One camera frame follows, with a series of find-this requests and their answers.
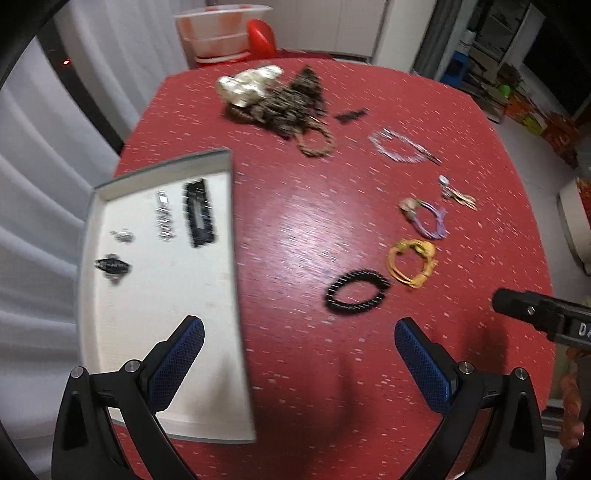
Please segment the black claw hair clip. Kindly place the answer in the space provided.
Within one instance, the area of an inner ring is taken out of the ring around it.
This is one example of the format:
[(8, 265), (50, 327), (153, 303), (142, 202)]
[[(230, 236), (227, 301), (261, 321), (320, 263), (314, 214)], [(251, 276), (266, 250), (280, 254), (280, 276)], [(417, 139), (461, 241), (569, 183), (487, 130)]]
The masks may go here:
[(94, 267), (101, 271), (112, 284), (118, 284), (131, 272), (131, 265), (115, 254), (108, 254), (94, 261)]

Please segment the black beaded barrette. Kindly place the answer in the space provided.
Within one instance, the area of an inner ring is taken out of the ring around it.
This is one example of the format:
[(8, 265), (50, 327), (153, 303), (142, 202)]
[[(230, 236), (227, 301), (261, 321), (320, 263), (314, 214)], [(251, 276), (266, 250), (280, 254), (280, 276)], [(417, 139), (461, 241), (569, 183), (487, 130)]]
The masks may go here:
[(184, 187), (184, 212), (189, 240), (193, 248), (199, 248), (215, 240), (209, 207), (207, 185), (204, 179), (187, 183)]

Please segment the silver rhinestone hair clip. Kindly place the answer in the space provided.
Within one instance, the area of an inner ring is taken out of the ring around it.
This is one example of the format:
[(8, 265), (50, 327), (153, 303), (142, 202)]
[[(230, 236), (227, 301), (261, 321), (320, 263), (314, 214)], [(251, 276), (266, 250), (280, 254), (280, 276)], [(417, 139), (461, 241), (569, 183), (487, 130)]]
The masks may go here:
[(164, 241), (169, 241), (175, 237), (169, 198), (167, 194), (161, 190), (156, 192), (155, 197), (159, 235)]

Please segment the white shallow tray box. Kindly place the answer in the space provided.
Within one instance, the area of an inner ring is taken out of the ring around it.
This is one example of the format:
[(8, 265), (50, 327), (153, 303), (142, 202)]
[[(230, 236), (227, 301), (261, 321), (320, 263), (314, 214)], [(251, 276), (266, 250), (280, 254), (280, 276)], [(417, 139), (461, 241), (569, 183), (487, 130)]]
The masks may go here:
[[(193, 248), (184, 187), (204, 179), (215, 240)], [(231, 152), (193, 153), (98, 186), (81, 240), (76, 320), (83, 365), (92, 373), (142, 359), (187, 315), (204, 324), (204, 347), (169, 407), (158, 414), (174, 438), (256, 440), (245, 368), (235, 270)], [(175, 237), (160, 238), (157, 191), (170, 202)], [(112, 284), (94, 267), (115, 254), (132, 267)]]

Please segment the white curtain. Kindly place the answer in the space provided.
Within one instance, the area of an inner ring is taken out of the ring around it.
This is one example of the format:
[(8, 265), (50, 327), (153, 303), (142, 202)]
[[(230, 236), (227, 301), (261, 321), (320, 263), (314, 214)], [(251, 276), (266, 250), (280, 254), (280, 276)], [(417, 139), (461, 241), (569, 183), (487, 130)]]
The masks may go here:
[(74, 283), (94, 187), (186, 59), (190, 1), (1, 5), (1, 430), (50, 475), (57, 412), (79, 361)]

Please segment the blue stool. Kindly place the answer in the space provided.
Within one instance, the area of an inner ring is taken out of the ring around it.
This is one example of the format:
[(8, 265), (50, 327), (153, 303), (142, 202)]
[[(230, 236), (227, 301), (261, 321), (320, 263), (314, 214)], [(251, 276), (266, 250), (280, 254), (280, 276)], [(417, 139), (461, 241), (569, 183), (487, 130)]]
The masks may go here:
[(459, 88), (468, 70), (469, 56), (456, 51), (444, 72), (441, 82), (454, 88)]

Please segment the leopard print scrunchie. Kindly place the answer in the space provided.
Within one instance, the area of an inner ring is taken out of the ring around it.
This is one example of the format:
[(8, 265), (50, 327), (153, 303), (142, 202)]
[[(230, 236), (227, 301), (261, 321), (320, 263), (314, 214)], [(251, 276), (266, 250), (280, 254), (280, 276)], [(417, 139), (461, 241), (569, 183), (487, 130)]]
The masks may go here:
[(304, 66), (290, 84), (271, 91), (250, 108), (249, 114), (281, 138), (293, 138), (308, 122), (327, 114), (320, 78), (310, 66)]

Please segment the white polka dot scrunchie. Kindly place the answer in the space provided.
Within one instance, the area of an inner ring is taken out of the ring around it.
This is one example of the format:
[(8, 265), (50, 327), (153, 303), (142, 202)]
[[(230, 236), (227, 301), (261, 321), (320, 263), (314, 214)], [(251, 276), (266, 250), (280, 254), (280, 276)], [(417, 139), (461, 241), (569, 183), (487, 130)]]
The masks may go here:
[(277, 65), (243, 70), (235, 76), (219, 77), (215, 91), (229, 105), (245, 108), (266, 98), (281, 76), (283, 69)]

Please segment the red plastic stool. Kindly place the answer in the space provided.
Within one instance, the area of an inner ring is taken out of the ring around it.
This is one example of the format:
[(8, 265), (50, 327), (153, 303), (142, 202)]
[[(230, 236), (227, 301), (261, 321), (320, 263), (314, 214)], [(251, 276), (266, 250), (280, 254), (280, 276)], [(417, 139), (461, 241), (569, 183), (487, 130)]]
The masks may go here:
[(328, 53), (308, 52), (301, 50), (283, 49), (276, 45), (276, 36), (270, 25), (260, 19), (252, 19), (246, 24), (249, 36), (249, 60), (270, 60), (286, 58), (324, 59), (332, 60)]

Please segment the translucent plastic tub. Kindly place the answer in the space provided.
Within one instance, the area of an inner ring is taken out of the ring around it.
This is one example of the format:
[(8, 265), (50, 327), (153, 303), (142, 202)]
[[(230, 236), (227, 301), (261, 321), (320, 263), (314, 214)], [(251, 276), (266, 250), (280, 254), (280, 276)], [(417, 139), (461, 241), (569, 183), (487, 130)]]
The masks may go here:
[(187, 63), (232, 57), (249, 51), (247, 23), (263, 20), (273, 8), (259, 4), (224, 4), (173, 16)]

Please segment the white cabinet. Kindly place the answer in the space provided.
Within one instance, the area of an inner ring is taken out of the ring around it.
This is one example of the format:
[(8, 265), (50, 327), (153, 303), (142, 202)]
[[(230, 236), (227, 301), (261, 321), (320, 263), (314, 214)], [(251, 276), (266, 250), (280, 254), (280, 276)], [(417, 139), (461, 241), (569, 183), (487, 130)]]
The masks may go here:
[(267, 1), (266, 22), (284, 49), (376, 60), (404, 1)]

